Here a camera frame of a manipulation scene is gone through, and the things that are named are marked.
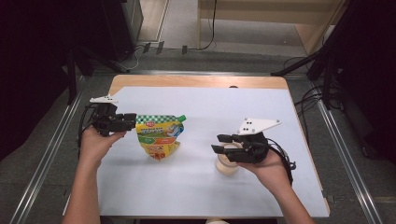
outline yellow and green package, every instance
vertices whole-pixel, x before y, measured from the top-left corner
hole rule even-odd
[[[177,137],[184,131],[186,117],[169,115],[136,116],[136,132],[140,146],[155,160],[169,156],[180,145]]]

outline hand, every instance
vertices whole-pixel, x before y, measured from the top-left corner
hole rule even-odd
[[[238,165],[256,175],[260,182],[273,194],[290,188],[290,182],[280,157],[272,150],[268,151],[265,160],[259,163],[242,163]]]
[[[110,150],[111,146],[122,138],[126,132],[113,133],[103,137],[95,128],[90,126],[82,134],[79,162],[92,164],[99,167],[102,158]]]

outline red logo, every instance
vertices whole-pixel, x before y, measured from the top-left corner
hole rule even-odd
[[[154,127],[154,125],[155,125],[155,122],[152,120],[146,122],[146,126],[148,126],[148,127]]]

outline person's left hand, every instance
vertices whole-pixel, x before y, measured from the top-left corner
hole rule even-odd
[[[126,132],[113,133],[110,136],[103,137],[95,128],[88,127],[82,134],[79,162],[99,167],[102,158],[111,146],[125,134]]]

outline wooden desk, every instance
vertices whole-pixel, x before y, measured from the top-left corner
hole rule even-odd
[[[218,0],[216,20],[293,23],[311,54],[336,21],[345,0]],[[198,0],[197,48],[201,19],[213,19],[215,0]]]
[[[113,145],[98,170],[102,216],[281,217],[255,175],[242,168],[233,176],[216,170],[210,145],[218,143],[217,134],[234,133],[246,116],[282,121],[264,134],[297,162],[293,187],[308,212],[329,215],[284,78],[122,75],[114,78],[109,93],[120,101],[117,113],[184,114],[187,120],[177,139],[180,147],[162,161],[144,152],[134,130]]]

